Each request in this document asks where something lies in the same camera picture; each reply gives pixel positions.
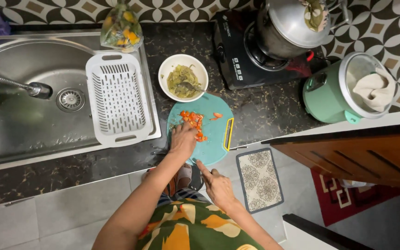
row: beige towel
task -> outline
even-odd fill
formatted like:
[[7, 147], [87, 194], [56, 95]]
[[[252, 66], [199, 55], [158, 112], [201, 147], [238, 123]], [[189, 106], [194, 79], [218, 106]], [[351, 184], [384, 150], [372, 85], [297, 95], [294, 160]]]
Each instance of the beige towel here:
[[393, 100], [396, 81], [386, 70], [376, 68], [376, 73], [360, 79], [353, 92], [359, 94], [370, 108], [383, 112]]

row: spoon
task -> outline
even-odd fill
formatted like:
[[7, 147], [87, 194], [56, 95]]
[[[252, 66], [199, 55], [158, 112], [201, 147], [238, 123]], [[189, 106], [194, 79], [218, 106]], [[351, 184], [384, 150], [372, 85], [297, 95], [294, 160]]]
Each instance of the spoon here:
[[186, 87], [188, 90], [197, 90], [197, 91], [201, 91], [203, 93], [211, 94], [211, 95], [216, 96], [216, 97], [222, 97], [219, 93], [215, 93], [215, 92], [212, 92], [212, 91], [208, 91], [208, 90], [203, 90], [201, 88], [197, 88], [197, 87], [193, 86], [192, 84], [190, 84], [187, 81], [183, 81], [183, 82], [179, 83], [178, 86], [179, 87]]

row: stainless steel sink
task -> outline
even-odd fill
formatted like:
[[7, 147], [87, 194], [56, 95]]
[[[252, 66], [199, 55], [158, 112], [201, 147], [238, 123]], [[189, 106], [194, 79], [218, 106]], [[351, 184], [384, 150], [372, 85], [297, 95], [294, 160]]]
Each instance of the stainless steel sink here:
[[[0, 37], [0, 75], [21, 83], [53, 88], [49, 100], [0, 84], [0, 169], [103, 149], [95, 138], [85, 66], [101, 47], [99, 32], [19, 34]], [[141, 62], [152, 118], [148, 139], [161, 136], [154, 95], [142, 46]]]

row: plastic bag of vegetables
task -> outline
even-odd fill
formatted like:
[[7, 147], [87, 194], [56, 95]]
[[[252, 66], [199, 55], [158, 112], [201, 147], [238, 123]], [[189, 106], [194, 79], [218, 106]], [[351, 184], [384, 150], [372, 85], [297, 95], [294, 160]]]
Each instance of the plastic bag of vegetables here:
[[118, 48], [124, 53], [138, 49], [143, 32], [131, 7], [121, 0], [108, 14], [101, 28], [101, 46]]

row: hand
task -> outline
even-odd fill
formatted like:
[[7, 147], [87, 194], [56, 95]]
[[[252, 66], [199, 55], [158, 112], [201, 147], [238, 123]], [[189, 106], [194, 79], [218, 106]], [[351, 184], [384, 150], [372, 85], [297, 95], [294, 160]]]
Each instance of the hand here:
[[197, 129], [192, 128], [188, 122], [183, 123], [183, 126], [179, 124], [176, 128], [173, 128], [169, 153], [173, 153], [180, 157], [183, 162], [186, 162], [196, 147], [195, 136], [197, 133]]
[[197, 160], [197, 166], [203, 173], [206, 193], [217, 207], [228, 213], [236, 204], [241, 204], [234, 196], [228, 177], [221, 175], [216, 169], [209, 172], [200, 160]]

